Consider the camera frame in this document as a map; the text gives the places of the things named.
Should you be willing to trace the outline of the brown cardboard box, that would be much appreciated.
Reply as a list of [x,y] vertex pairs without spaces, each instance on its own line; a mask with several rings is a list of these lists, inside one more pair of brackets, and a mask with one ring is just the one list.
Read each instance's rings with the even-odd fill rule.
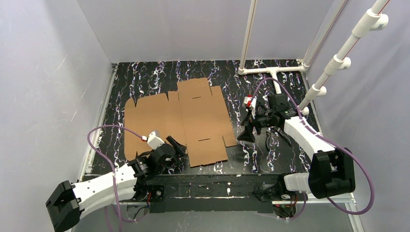
[[140,135],[172,136],[187,147],[190,167],[225,161],[226,148],[237,145],[221,87],[206,78],[178,82],[177,91],[129,98],[124,126]]

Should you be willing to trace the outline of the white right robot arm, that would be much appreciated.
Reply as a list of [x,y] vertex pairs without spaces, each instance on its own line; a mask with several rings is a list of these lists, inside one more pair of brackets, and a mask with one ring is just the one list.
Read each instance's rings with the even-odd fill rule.
[[241,122],[244,130],[237,140],[254,143],[254,132],[260,134],[263,128],[278,129],[287,142],[298,143],[311,160],[308,172],[282,174],[275,185],[277,193],[300,192],[323,199],[355,190],[353,159],[340,148],[320,139],[297,112],[284,105],[270,110],[263,107],[260,113],[249,103],[245,108],[247,114]]

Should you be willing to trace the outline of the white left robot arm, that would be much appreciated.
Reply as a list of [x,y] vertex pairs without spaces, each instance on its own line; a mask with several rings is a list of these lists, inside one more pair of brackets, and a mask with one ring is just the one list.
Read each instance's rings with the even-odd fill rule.
[[163,185],[150,185],[150,179],[162,174],[187,153],[186,146],[172,136],[163,141],[149,136],[150,151],[118,168],[89,181],[58,184],[45,206],[54,231],[65,232],[73,228],[87,214],[116,202],[134,199],[139,202],[161,202]]

